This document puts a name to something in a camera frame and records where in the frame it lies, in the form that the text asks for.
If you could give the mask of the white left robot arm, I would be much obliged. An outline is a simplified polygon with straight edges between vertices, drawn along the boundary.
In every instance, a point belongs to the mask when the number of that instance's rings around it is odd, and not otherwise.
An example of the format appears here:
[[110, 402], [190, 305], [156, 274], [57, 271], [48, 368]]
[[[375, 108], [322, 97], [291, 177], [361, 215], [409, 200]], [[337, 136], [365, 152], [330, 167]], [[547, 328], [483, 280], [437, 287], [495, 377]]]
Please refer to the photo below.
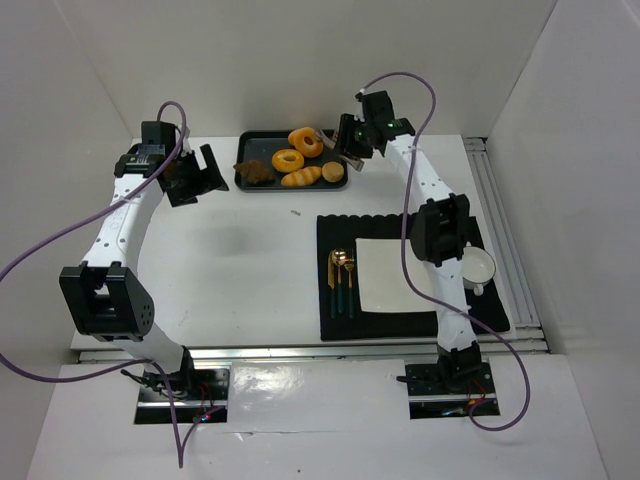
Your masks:
[[157, 387], [167, 376], [173, 389], [187, 391], [196, 384], [193, 359], [156, 325], [154, 301], [137, 274], [139, 256], [163, 199], [180, 207], [228, 187], [208, 145], [201, 148], [206, 166], [199, 166], [187, 127], [145, 121], [141, 134], [115, 164], [111, 209], [94, 244], [78, 265], [62, 269], [59, 284], [79, 334], [151, 361], [142, 383]]

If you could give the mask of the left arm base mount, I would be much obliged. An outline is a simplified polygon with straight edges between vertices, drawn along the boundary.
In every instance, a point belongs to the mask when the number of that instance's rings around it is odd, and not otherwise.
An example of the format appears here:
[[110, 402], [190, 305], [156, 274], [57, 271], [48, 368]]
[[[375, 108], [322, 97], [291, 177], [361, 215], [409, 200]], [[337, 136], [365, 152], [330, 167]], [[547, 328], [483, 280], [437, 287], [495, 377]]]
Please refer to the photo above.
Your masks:
[[[158, 374], [144, 371], [120, 373], [139, 386], [134, 423], [136, 425], [170, 424], [169, 394]], [[196, 369], [191, 372], [192, 383], [179, 386], [171, 380], [178, 424], [226, 423], [230, 385], [229, 368]]]

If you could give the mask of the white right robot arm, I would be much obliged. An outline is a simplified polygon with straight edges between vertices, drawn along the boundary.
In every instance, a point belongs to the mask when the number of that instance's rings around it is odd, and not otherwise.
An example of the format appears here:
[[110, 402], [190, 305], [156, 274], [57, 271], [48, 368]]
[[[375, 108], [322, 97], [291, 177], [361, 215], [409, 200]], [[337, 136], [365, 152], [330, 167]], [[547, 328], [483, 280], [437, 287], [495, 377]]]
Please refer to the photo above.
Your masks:
[[464, 389], [481, 369], [481, 352], [463, 286], [462, 260], [468, 239], [470, 203], [456, 194], [418, 145], [418, 134], [405, 118], [398, 118], [386, 91], [359, 92], [358, 116], [344, 114], [335, 137], [335, 151], [362, 161], [379, 152], [406, 183], [401, 263], [411, 252], [429, 276], [430, 302], [436, 306], [439, 382]]

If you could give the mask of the metal tongs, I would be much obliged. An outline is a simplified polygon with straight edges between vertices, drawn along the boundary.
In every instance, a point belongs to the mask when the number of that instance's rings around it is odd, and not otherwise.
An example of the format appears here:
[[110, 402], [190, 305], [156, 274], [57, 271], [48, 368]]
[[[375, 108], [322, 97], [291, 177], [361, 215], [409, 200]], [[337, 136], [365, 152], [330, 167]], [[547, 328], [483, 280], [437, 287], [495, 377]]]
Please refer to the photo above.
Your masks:
[[355, 157], [349, 153], [345, 153], [338, 145], [338, 133], [332, 129], [315, 129], [316, 137], [323, 143], [326, 148], [332, 150], [341, 160], [350, 166], [356, 172], [364, 169], [365, 162], [359, 157]]

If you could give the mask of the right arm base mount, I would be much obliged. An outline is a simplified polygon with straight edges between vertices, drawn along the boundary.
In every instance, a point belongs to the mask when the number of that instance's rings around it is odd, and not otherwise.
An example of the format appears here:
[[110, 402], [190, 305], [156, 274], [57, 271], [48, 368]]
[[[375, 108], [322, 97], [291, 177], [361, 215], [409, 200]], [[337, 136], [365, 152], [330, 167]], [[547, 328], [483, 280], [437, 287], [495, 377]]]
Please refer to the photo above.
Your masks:
[[496, 387], [488, 362], [461, 382], [447, 383], [435, 363], [406, 364], [396, 381], [406, 387], [412, 420], [467, 417], [475, 407], [476, 416], [500, 413]]

